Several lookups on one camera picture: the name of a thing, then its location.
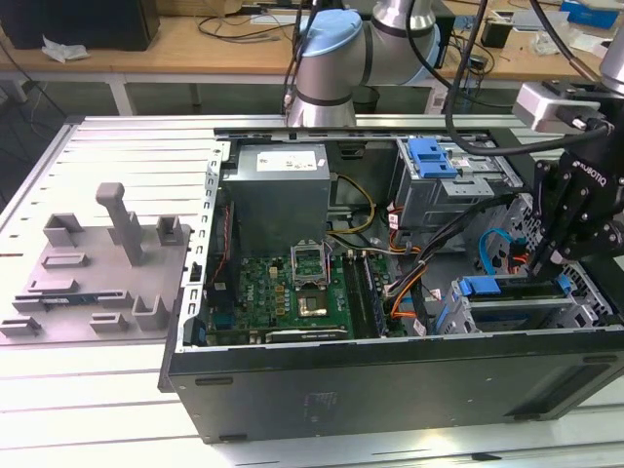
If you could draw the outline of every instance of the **power cable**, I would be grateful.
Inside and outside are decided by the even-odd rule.
[[[26,73],[26,71],[15,61],[15,59],[13,58],[13,56],[11,56],[11,54],[9,53],[9,51],[7,50],[7,47],[4,45],[4,42],[2,40],[0,40],[0,48],[2,48],[2,51],[5,53],[5,55],[7,56],[7,58],[11,61],[11,63],[13,64],[13,66],[28,80],[30,81],[39,91],[41,91],[41,94],[43,96],[46,97],[46,99],[50,102],[50,104],[58,111],[58,113],[60,115],[62,115],[63,117],[67,117],[67,114],[65,113],[64,110],[62,110],[60,108],[60,106],[48,95],[48,93],[46,93],[46,90],[44,90],[39,83],[37,83],[35,80],[33,80],[30,75],[28,73]]]

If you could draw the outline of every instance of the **yellow wire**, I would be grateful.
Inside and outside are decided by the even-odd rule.
[[[370,205],[370,214],[369,214],[369,218],[361,226],[350,227],[349,229],[334,229],[334,230],[328,231],[328,234],[355,234],[357,232],[363,231],[364,229],[369,227],[372,224],[372,221],[374,220],[374,202],[371,198],[371,195],[369,195],[369,193],[351,177],[348,177],[347,175],[342,175],[342,174],[338,174],[337,176],[338,178],[344,178],[345,180],[351,182],[353,186],[356,187],[360,191],[360,193],[362,193],[362,195],[364,195],[367,198],[367,201],[369,202],[369,205]]]

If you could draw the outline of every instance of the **aluminum extrusion table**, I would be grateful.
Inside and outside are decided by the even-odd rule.
[[[512,116],[456,121],[463,128],[511,128],[522,142],[552,137],[534,134]],[[109,117],[65,125],[0,215],[0,316],[13,313],[13,294],[46,242],[41,227],[50,213],[72,211],[83,225],[108,224],[95,198],[86,194],[101,181],[116,180],[126,185],[127,206],[141,222],[168,213],[192,225],[213,129],[281,122],[279,117]],[[436,116],[359,122],[444,128]],[[163,350],[160,342],[0,348],[0,465],[454,466],[471,463],[474,453],[501,457],[488,468],[624,462],[622,378],[558,421],[206,446],[176,395],[156,388]]]

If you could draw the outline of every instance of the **label sticker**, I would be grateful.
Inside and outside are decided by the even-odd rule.
[[[413,321],[413,330],[418,336],[424,336],[427,334],[427,329],[424,328],[418,319]]]
[[[468,161],[466,161],[465,159],[453,159],[451,160],[452,164],[457,168],[457,167],[462,167],[462,168],[469,168],[470,167],[470,163]]]
[[[316,157],[314,156],[314,151],[262,151],[257,155],[256,169],[259,173],[270,171],[316,171]]]
[[[396,231],[399,229],[399,216],[397,214],[389,214],[388,223],[390,224],[390,229],[394,229]]]
[[[431,295],[425,297],[425,302],[442,302],[442,292],[440,290],[431,290],[429,293]]]
[[[68,304],[69,299],[65,299],[63,297],[51,297],[48,299],[41,299],[41,302],[43,302],[44,304]]]

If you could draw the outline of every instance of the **wire bundle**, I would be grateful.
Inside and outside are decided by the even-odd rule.
[[[429,243],[423,247],[416,257],[415,266],[407,275],[403,278],[399,278],[395,281],[386,291],[388,298],[394,298],[394,304],[390,312],[391,318],[397,318],[400,315],[399,305],[401,299],[408,293],[408,291],[416,286],[418,281],[422,278],[422,275],[427,270],[427,263],[434,254],[441,249],[450,239],[463,232],[470,222],[482,211],[498,207],[501,205],[509,205],[516,196],[521,193],[520,191],[506,193],[487,200],[483,200],[475,205],[471,206],[468,210],[459,214],[447,224],[442,226],[430,239]]]

